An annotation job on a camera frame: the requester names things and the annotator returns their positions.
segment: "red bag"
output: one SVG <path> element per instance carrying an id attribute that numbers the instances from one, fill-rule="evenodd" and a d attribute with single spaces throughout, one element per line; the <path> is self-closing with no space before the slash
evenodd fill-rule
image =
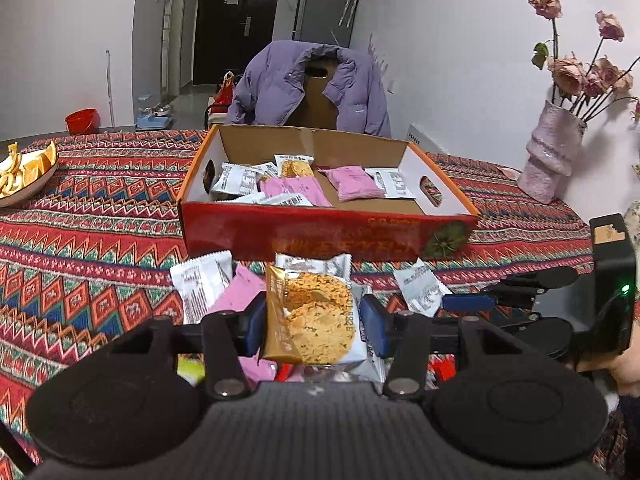
<path id="1" fill-rule="evenodd" d="M 222 80 L 222 87 L 213 99 L 217 106 L 212 106 L 209 113 L 226 114 L 226 110 L 234 99 L 234 75 L 232 72 L 225 74 L 225 78 Z"/>

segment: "red bucket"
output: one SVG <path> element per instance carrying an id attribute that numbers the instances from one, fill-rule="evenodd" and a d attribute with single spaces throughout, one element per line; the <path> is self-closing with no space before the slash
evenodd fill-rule
<path id="1" fill-rule="evenodd" d="M 86 108 L 66 116 L 65 123 L 71 135 L 92 134 L 100 125 L 100 116 L 95 108 Z"/>

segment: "plate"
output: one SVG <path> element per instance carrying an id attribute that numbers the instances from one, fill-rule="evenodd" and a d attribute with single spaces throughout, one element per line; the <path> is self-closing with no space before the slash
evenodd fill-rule
<path id="1" fill-rule="evenodd" d="M 36 156 L 44 152 L 45 150 L 36 150 L 35 152 L 23 153 L 22 165 L 29 162 L 30 160 L 33 160 L 34 158 L 36 158 Z M 16 191 L 12 195 L 0 198 L 0 208 L 16 205 L 19 202 L 23 202 L 24 200 L 31 198 L 33 195 L 39 192 L 56 172 L 59 163 L 60 158 L 58 158 L 58 160 L 56 160 L 56 163 L 49 168 L 49 171 L 43 174 L 39 179 L 31 182 L 28 186 L 23 187 L 20 191 Z M 10 165 L 11 158 L 7 157 L 4 161 L 0 162 L 0 171 L 8 168 Z"/>

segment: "flower stem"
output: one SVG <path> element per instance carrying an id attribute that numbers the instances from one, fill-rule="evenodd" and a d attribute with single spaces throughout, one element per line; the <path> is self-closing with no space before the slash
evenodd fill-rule
<path id="1" fill-rule="evenodd" d="M 602 42 L 604 41 L 604 38 L 600 38 L 600 43 L 598 44 L 598 47 L 596 49 L 596 53 L 593 55 L 593 59 L 591 60 L 591 64 L 589 65 L 589 69 L 587 70 L 587 75 L 589 75 L 589 72 L 591 72 L 591 69 L 593 68 L 593 65 L 596 63 L 596 59 L 598 58 L 598 54 L 600 53 L 600 49 L 602 47 Z M 574 103 L 574 105 L 571 107 L 571 112 L 574 111 L 574 108 L 577 107 L 578 102 L 580 103 L 580 106 L 578 107 L 577 112 L 575 113 L 576 115 L 580 114 L 580 110 L 582 110 L 582 106 L 585 104 L 585 102 L 587 101 L 587 96 L 584 94 L 584 92 L 582 93 L 582 95 L 580 95 L 580 97 L 578 97 L 578 100 Z"/>
<path id="2" fill-rule="evenodd" d="M 587 118 L 584 120 L 584 122 L 590 121 L 593 118 L 596 118 L 597 116 L 599 116 L 601 113 L 603 113 L 604 110 L 606 110 L 607 108 L 609 108 L 613 103 L 615 103 L 616 101 L 622 101 L 624 99 L 632 99 L 637 101 L 638 98 L 637 97 L 631 97 L 631 96 L 626 96 L 626 97 L 619 97 L 617 99 L 613 99 L 612 102 L 610 102 L 607 106 L 605 106 L 602 110 L 600 110 L 597 114 L 593 114 L 591 117 Z"/>
<path id="3" fill-rule="evenodd" d="M 631 66 L 626 70 L 626 72 L 623 72 L 620 76 L 618 76 L 618 79 L 616 79 L 616 81 L 619 81 L 619 79 L 622 79 L 625 75 L 631 72 L 631 69 L 636 65 L 638 61 L 640 61 L 640 56 L 636 57 L 636 60 L 631 64 Z M 600 113 L 598 111 L 598 108 L 602 105 L 604 101 L 607 100 L 607 98 L 612 94 L 613 90 L 614 90 L 614 86 L 611 86 L 609 91 L 606 94 L 604 94 L 603 97 L 597 99 L 596 102 L 594 102 L 594 104 L 591 105 L 591 107 L 584 113 L 584 115 L 582 116 L 582 120 L 586 122 L 590 119 L 593 119 L 594 114 Z"/>
<path id="4" fill-rule="evenodd" d="M 551 25 L 554 28 L 554 60 L 558 60 L 558 30 L 556 29 L 556 19 L 551 19 Z M 556 104 L 556 80 L 554 79 L 554 89 L 551 94 L 551 102 Z"/>

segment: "black door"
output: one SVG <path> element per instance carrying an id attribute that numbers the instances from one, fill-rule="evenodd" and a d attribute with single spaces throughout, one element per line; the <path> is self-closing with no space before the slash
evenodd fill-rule
<path id="1" fill-rule="evenodd" d="M 240 75 L 271 42 L 277 0 L 199 0 L 193 83 L 222 81 L 227 70 Z"/>

